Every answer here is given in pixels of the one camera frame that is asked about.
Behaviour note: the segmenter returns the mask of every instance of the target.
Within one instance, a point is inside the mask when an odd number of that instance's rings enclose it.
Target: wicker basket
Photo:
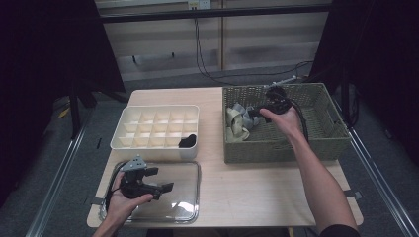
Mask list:
[[[287,96],[301,107],[308,128],[309,143],[320,160],[336,160],[350,144],[346,125],[321,83],[283,85]],[[235,103],[244,107],[264,104],[263,86],[225,87],[222,90],[224,162],[257,163],[295,160],[293,149],[272,122],[264,119],[250,130],[245,141],[226,138],[226,109]]]

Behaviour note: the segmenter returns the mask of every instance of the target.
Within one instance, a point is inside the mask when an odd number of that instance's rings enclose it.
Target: black sleeve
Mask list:
[[[360,237],[360,233],[347,225],[331,225],[325,228],[321,233],[320,237]]]

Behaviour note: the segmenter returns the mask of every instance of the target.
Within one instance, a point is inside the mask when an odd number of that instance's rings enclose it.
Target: white plastic tray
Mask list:
[[[111,141],[111,148],[131,159],[145,161],[194,159],[198,152],[197,106],[126,107]],[[197,137],[195,145],[179,148],[181,139]]]

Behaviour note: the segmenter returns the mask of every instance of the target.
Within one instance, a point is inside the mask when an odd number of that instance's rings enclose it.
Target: crumpled fabric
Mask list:
[[[249,130],[260,121],[260,118],[249,117],[248,110],[252,109],[251,107],[245,109],[240,104],[235,104],[233,108],[227,108],[226,122],[227,128],[230,128],[226,130],[227,141],[243,141],[249,137]]]

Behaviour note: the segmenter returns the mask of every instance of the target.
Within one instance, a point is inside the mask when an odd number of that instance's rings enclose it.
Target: hand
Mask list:
[[[143,195],[135,199],[126,198],[119,190],[121,178],[124,173],[119,172],[115,178],[112,190],[111,201],[108,208],[108,213],[105,220],[96,230],[93,236],[114,236],[118,229],[124,225],[124,222],[129,218],[132,212],[138,205],[144,204],[153,199],[153,195]]]
[[[265,118],[271,119],[277,128],[286,136],[289,137],[299,130],[299,119],[296,110],[291,107],[286,113],[277,115],[269,110],[261,109],[260,113]]]
[[[134,199],[126,198],[119,190],[123,172],[119,172],[115,178],[112,190],[114,193],[111,197],[111,203],[108,208],[107,217],[113,219],[117,224],[123,225],[138,205],[149,202],[153,199],[153,195],[143,195]]]

